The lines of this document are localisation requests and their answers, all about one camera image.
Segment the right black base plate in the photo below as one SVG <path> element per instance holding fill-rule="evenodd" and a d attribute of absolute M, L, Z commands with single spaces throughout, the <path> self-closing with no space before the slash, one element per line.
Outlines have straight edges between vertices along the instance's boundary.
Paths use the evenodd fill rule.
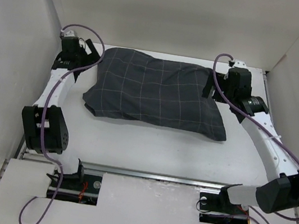
<path fill-rule="evenodd" d="M 249 212 L 241 205 L 224 203 L 219 194 L 200 192 L 196 204 L 199 221 L 209 224 L 250 224 Z"/>

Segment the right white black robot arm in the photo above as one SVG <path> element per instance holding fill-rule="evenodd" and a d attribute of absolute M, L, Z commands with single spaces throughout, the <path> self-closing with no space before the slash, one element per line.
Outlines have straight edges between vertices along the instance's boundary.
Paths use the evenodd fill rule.
<path fill-rule="evenodd" d="M 283 145 L 271 121 L 267 104 L 253 96 L 252 74 L 231 67 L 226 74 L 211 71 L 203 97 L 228 104 L 251 138 L 264 165 L 267 183 L 261 186 L 233 184 L 221 189 L 218 207 L 229 212 L 237 205 L 259 207 L 264 213 L 279 214 L 299 207 L 299 160 Z"/>

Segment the dark grey checked pillowcase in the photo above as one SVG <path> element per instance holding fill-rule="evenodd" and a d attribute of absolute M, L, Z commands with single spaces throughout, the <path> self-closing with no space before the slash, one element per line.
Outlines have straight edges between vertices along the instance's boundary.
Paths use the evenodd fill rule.
<path fill-rule="evenodd" d="M 218 106 L 205 86 L 212 70 L 197 64 L 154 58 L 129 48 L 110 48 L 97 67 L 97 81 L 83 94 L 95 117 L 142 121 L 224 142 Z"/>

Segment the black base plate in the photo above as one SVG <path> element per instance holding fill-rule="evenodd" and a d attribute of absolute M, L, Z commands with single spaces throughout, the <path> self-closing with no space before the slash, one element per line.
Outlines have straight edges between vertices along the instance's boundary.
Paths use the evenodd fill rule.
<path fill-rule="evenodd" d="M 249 212 L 241 205 L 224 203 L 219 194 L 200 192 L 196 204 L 199 221 L 209 224 L 250 224 Z"/>
<path fill-rule="evenodd" d="M 78 175 L 64 175 L 61 186 L 55 193 L 59 174 L 55 171 L 53 175 L 47 174 L 47 176 L 51 182 L 46 192 L 46 198 L 51 199 L 56 194 L 55 199 L 59 201 L 97 205 L 103 177 L 85 174 L 81 180 Z"/>

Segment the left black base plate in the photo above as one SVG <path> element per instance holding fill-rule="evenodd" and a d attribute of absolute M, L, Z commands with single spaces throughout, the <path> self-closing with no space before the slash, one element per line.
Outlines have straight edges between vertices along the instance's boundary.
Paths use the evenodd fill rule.
<path fill-rule="evenodd" d="M 56 194 L 55 199 L 59 201 L 97 205 L 103 177 L 85 174 L 81 180 L 78 175 L 64 175 L 61 186 L 55 193 L 59 174 L 55 171 L 53 175 L 47 174 L 47 176 L 51 182 L 46 192 L 46 198 L 51 199 Z"/>

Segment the aluminium front rail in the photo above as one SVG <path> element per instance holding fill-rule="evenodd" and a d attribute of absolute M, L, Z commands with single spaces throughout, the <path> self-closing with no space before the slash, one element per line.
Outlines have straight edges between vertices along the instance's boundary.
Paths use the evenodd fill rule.
<path fill-rule="evenodd" d="M 14 158 L 24 161 L 34 161 L 34 162 L 49 162 L 43 154 L 32 152 L 31 150 L 25 150 L 19 152 L 17 156 Z M 123 176 L 130 176 L 130 177 L 137 177 L 141 179 L 148 179 L 148 180 L 155 180 L 155 181 L 166 181 L 172 182 L 176 184 L 183 184 L 183 185 L 190 185 L 190 186 L 201 186 L 203 188 L 208 189 L 220 189 L 224 186 L 229 186 L 226 183 L 219 183 L 219 182 L 212 182 L 212 181 L 202 181 L 202 180 L 195 180 L 191 178 L 183 178 L 177 176 L 170 176 L 170 175 L 163 175 L 159 173 L 152 173 L 152 172 L 145 172 L 145 171 L 138 171 L 138 170 L 131 170 L 127 168 L 120 168 L 120 167 L 113 167 L 113 166 L 106 166 L 99 163 L 92 163 L 92 162 L 81 162 L 84 169 L 91 170 L 91 171 L 98 171 L 98 172 L 105 172 L 105 173 L 112 173 L 116 175 L 123 175 Z"/>

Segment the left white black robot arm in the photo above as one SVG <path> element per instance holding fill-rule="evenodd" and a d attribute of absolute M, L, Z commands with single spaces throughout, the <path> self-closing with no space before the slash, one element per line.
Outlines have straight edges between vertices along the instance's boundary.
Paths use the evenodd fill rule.
<path fill-rule="evenodd" d="M 73 31 L 61 35 L 61 52 L 51 67 L 49 81 L 32 106 L 22 109 L 25 143 L 29 150 L 62 166 L 68 187 L 80 188 L 84 182 L 81 160 L 67 151 L 69 131 L 61 106 L 79 75 L 100 59 L 90 39 L 78 38 Z"/>

